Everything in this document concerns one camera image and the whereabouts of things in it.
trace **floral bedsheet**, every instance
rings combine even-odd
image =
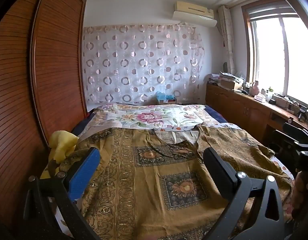
[[[203,105],[131,106],[108,104],[95,109],[95,116],[79,135],[80,141],[107,128],[157,129],[161,131],[191,130],[197,124],[214,127],[232,127],[231,123],[219,123]]]

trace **blue plastic bag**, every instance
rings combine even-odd
[[[165,93],[158,91],[158,92],[156,92],[156,99],[158,101],[160,101],[160,100],[167,101],[167,100],[175,99],[175,96],[174,95],[166,95]]]

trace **yellow cloth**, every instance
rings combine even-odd
[[[48,156],[48,164],[42,172],[41,179],[48,179],[59,171],[59,164],[75,150],[78,137],[67,131],[55,131],[48,146],[51,152]]]

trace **brown patterned bedspread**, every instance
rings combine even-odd
[[[291,179],[248,133],[203,125],[198,130],[194,144],[167,144],[153,130],[111,128],[77,146],[60,170],[90,147],[100,149],[101,163],[83,195],[82,215],[101,239],[201,239],[227,205],[202,164],[202,152],[210,146],[236,171],[252,178],[273,175],[283,201],[290,194]]]

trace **air conditioner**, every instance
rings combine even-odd
[[[174,6],[173,20],[214,27],[214,11],[192,3],[177,1]]]

